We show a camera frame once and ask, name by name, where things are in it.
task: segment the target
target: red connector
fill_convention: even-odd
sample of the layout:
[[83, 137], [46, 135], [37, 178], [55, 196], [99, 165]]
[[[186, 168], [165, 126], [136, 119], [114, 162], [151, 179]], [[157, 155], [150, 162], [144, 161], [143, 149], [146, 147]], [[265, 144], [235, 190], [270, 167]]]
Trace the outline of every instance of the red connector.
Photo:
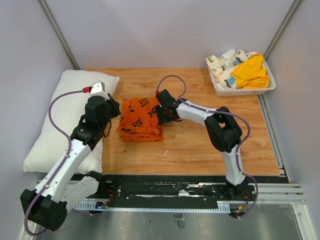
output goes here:
[[83, 92], [86, 94], [86, 93], [90, 93], [91, 91], [91, 87], [90, 86], [87, 86], [87, 87], [84, 87], [82, 88]]

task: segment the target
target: folded cloth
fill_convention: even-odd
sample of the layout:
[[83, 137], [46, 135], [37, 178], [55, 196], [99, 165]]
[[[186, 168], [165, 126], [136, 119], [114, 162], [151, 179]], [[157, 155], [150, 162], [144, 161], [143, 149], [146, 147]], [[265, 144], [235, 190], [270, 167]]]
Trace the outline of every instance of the folded cloth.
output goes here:
[[163, 129], [159, 125], [155, 106], [159, 105], [154, 97], [134, 97], [125, 99], [118, 128], [123, 142], [163, 140]]
[[269, 76], [263, 66], [264, 56], [257, 53], [242, 64], [236, 66], [231, 75], [240, 89], [262, 89], [269, 85]]

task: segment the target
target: red wire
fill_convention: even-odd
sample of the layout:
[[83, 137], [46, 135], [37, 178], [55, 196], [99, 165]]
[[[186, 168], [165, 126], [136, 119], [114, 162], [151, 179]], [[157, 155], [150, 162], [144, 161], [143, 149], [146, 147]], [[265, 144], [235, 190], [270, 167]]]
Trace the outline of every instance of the red wire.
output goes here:
[[114, 192], [112, 190], [108, 189], [107, 193], [110, 195], [110, 197], [109, 197], [109, 207], [110, 207], [110, 204], [111, 204], [112, 200], [114, 199]]
[[246, 198], [246, 203], [245, 203], [245, 205], [243, 205], [242, 207], [244, 208], [245, 206], [247, 206], [248, 205], [248, 202], [249, 202], [249, 196], [248, 196], [248, 194], [244, 194], [244, 196], [245, 196], [245, 198]]

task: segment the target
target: white patterned cloth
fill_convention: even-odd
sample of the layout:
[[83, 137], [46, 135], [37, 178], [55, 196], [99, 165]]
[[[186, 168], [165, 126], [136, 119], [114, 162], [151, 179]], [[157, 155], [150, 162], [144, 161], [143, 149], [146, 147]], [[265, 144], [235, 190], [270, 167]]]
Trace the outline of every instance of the white patterned cloth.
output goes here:
[[232, 49], [222, 54], [221, 57], [212, 55], [205, 60], [219, 89], [237, 89], [235, 78], [231, 73], [237, 65], [247, 61], [255, 54], [255, 51], [245, 53], [241, 49], [238, 51]]

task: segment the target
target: white pillow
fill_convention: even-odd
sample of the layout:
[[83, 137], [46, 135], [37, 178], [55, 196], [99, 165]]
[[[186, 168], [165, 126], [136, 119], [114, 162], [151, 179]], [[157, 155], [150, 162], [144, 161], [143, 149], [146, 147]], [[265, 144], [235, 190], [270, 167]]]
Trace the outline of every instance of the white pillow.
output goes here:
[[[119, 77], [102, 72], [66, 70], [56, 87], [51, 101], [66, 92], [82, 90], [92, 83], [101, 81], [105, 84], [105, 92], [115, 93]], [[80, 117], [85, 114], [85, 105], [89, 93], [75, 93], [60, 98], [52, 107], [52, 119], [55, 124], [69, 136], [78, 125]], [[41, 134], [23, 162], [25, 172], [48, 173], [68, 147], [68, 140], [50, 123], [48, 113], [42, 126]], [[102, 172], [102, 140], [95, 146], [88, 157], [80, 164], [77, 172], [86, 174], [89, 171]]]

